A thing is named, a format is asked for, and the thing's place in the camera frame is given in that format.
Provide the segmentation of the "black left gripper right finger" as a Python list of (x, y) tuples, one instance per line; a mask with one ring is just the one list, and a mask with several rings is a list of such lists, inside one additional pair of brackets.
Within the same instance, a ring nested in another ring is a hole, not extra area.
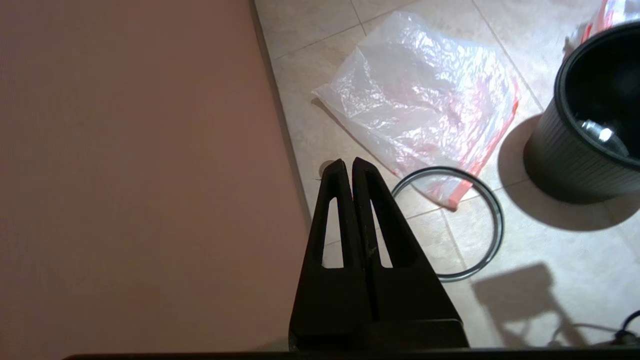
[(360, 157), (352, 193), (374, 319), (451, 320), (453, 303), (404, 214), (377, 167)]

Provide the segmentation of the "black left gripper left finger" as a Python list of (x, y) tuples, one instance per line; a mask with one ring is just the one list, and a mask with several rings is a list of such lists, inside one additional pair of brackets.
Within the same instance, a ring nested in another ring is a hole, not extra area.
[[(325, 268), (322, 264), (333, 199), (337, 202), (342, 268)], [(346, 164), (337, 159), (322, 174), (290, 327), (358, 328), (371, 319), (354, 200)]]

